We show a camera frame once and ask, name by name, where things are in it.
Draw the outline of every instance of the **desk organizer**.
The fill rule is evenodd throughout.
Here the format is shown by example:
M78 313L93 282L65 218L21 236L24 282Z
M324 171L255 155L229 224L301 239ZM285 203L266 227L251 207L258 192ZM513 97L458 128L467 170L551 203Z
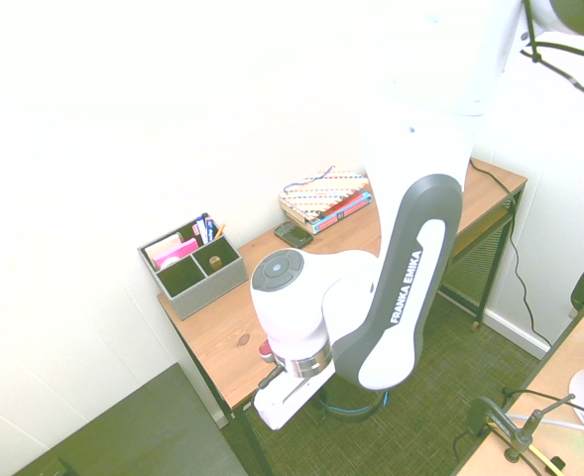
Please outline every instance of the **desk organizer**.
M171 301L181 320L248 280L243 258L227 237L221 234L204 245L201 237L193 232L193 225L196 225L196 220L138 248L149 273L162 293ZM214 223L215 234L217 230L218 227ZM156 271L144 250L176 233L181 234L183 241L195 238L199 248L167 268ZM222 266L218 270L214 270L209 264L213 256L221 259Z

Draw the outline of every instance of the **white robot link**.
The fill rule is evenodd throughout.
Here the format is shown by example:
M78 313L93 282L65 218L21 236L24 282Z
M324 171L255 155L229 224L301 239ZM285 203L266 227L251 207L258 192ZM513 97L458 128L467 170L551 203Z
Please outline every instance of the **white robot link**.
M284 369L254 399L272 429L334 373L385 391L412 372L498 79L529 41L534 62L542 61L540 33L584 35L584 0L403 1L368 31L361 154L378 206L380 254L287 249L255 270L254 307Z

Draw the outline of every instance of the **wooden table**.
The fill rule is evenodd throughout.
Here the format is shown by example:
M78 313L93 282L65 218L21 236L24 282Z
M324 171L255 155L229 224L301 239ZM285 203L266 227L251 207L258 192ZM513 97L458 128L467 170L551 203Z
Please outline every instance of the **wooden table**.
M520 198L526 183L526 178L501 168L477 160L474 163L479 169L497 177L510 193L491 177L468 167L455 257L465 254L471 244L493 228L500 227L504 221L507 220L509 227L511 214L506 205L512 197L516 200ZM248 276L252 276L263 258L286 247L286 243L270 230L239 248ZM375 255L379 253L380 225L375 202L315 235L313 242L304 248L316 254L351 249L365 250ZM492 279L495 272L496 267L493 267ZM228 420L233 420L230 414L238 416L246 437L253 446L258 446L242 416L244 406L241 404L250 399L274 364L265 363L259 355L259 346L267 336L254 311L249 287L249 282L242 284L186 320L179 318L164 295L159 295L159 301ZM261 453L260 446L256 451Z
M563 398L569 394L571 378L584 368L584 309L570 324L565 334L554 345L553 352L549 352L541 361L536 375L530 378L524 386L555 397ZM535 409L544 409L553 401L534 395L523 394L512 405L509 413L530 415ZM573 409L562 406L547 414L546 418L559 419L571 423L581 424ZM540 424L533 434L533 445L547 458L559 456L566 466L563 474L584 476L584 432L563 428L560 426ZM458 470L458 476L509 476L533 475L534 472L523 462L510 463L503 455L506 445L495 435L490 434L473 450L463 466ZM544 472L544 464L529 451L526 457Z

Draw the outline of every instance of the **red object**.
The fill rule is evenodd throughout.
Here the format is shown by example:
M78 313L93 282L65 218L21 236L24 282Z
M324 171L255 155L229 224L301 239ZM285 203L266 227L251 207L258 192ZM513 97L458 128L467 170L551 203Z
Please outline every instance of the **red object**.
M269 340L266 339L266 341L259 346L259 354L261 354L261 357L266 362L274 362L274 354L272 353L272 347L270 347Z

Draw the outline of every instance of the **smartphone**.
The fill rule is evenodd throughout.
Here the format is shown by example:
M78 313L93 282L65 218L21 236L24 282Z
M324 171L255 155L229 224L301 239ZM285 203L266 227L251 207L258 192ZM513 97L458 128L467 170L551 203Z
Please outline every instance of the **smartphone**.
M313 235L292 221L286 221L274 230L274 234L294 248L302 248L313 240Z

